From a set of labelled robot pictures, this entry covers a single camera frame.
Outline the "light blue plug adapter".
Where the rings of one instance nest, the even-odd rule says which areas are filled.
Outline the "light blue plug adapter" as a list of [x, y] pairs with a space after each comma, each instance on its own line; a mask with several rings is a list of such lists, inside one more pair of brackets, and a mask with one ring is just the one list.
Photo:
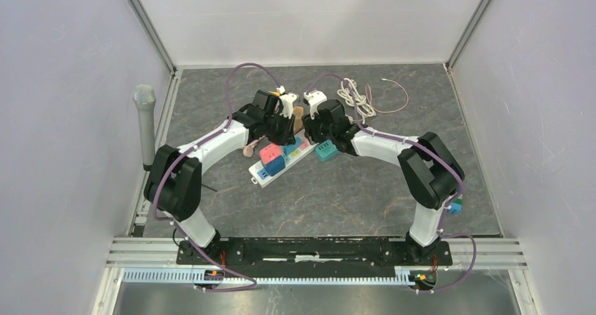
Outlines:
[[288, 144], [283, 147], [284, 155], [289, 155], [289, 154], [293, 153], [296, 149], [298, 149], [300, 147], [301, 144], [302, 144], [301, 138], [299, 136], [295, 136], [294, 143]]

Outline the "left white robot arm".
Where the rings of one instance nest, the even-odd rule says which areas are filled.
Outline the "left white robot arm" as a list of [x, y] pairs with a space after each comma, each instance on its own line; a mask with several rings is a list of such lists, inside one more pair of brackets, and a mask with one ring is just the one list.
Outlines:
[[278, 88], [276, 93], [259, 90], [253, 101], [232, 113], [214, 131], [175, 148], [157, 149], [144, 198], [152, 211], [161, 211], [194, 242], [194, 255], [204, 264], [214, 263], [221, 254], [215, 241], [218, 232], [200, 210], [202, 176], [215, 163], [235, 150], [266, 137], [271, 143], [295, 143], [294, 103], [298, 96]]

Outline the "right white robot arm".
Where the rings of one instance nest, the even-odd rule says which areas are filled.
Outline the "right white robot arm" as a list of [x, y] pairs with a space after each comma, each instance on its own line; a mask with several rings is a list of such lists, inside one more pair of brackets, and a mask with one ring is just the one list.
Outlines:
[[302, 118], [310, 141], [330, 141], [341, 153], [375, 158], [399, 167], [417, 206], [406, 234], [406, 256], [424, 264], [439, 244], [443, 211], [464, 189], [465, 173], [452, 153], [432, 132], [420, 137], [388, 134], [352, 123], [338, 100], [306, 99]]

